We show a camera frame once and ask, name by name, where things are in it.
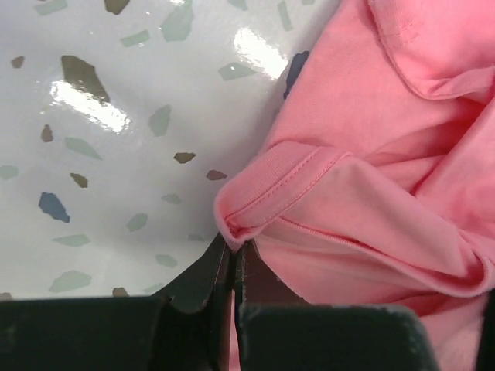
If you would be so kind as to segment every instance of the seam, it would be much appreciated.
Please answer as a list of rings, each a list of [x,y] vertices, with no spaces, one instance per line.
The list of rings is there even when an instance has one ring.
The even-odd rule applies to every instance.
[[[251,209],[256,207],[257,204],[261,203],[262,201],[264,201],[267,198],[270,198],[273,195],[273,193],[275,193],[280,187],[284,186],[287,182],[289,182],[292,178],[294,178],[308,164],[308,162],[310,162],[316,156],[316,154],[320,151],[320,149],[321,148],[315,149],[311,155],[306,157],[306,159],[304,159],[302,162],[300,162],[292,170],[293,173],[289,177],[285,176],[285,179],[282,182],[280,182],[276,187],[270,188],[268,191],[266,191],[264,194],[259,196],[257,199],[248,203],[242,209],[235,211],[235,212],[231,213],[230,215],[226,216],[225,221],[228,222],[230,219],[232,219],[234,217],[243,216],[245,213],[247,213],[248,211],[250,211]]]
[[[325,168],[320,173],[318,173],[318,175],[300,193],[298,193],[294,198],[290,199],[288,202],[282,204],[281,206],[282,211],[278,210],[270,214],[269,216],[265,217],[258,225],[246,226],[245,228],[258,228],[263,224],[265,224],[270,219],[272,219],[273,217],[277,216],[279,213],[283,213],[285,209],[287,209],[290,205],[292,205],[298,199],[304,196],[304,194],[307,193],[325,175],[325,173],[327,173],[338,161],[347,157],[348,155],[349,153],[345,153],[339,157],[335,157],[332,161],[330,161],[329,164],[327,164],[327,166],[325,166]]]

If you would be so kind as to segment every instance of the pink t-shirt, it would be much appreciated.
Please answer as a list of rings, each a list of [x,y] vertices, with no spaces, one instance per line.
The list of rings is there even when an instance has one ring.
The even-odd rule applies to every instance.
[[[343,0],[215,205],[308,302],[415,311],[444,371],[473,369],[495,287],[494,20],[491,0]]]

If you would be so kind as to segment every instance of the black plastic part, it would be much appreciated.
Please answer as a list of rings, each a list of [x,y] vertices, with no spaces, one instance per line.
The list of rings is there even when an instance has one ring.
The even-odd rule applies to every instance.
[[[495,290],[489,295],[476,361],[476,371],[495,370]]]
[[[218,237],[151,297],[2,302],[0,370],[227,370],[229,266]]]
[[[438,371],[419,320],[405,308],[307,305],[241,249],[236,328],[243,371]]]
[[[218,236],[151,297],[1,302],[0,370],[228,371],[234,288],[243,371],[438,371],[404,308],[309,305],[253,242],[236,258]],[[477,371],[495,369],[494,351],[492,291]]]

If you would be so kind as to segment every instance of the pink fabric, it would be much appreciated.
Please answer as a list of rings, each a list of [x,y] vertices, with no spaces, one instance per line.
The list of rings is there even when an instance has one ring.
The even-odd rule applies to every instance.
[[[444,371],[473,369],[495,287],[494,19],[491,0],[343,0],[215,205],[307,301],[414,310]]]

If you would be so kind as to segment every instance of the glossy ceramic surface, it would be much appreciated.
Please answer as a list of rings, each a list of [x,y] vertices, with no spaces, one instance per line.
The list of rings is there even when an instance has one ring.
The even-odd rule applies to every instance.
[[[0,300],[150,294],[207,248],[325,0],[4,0]]]

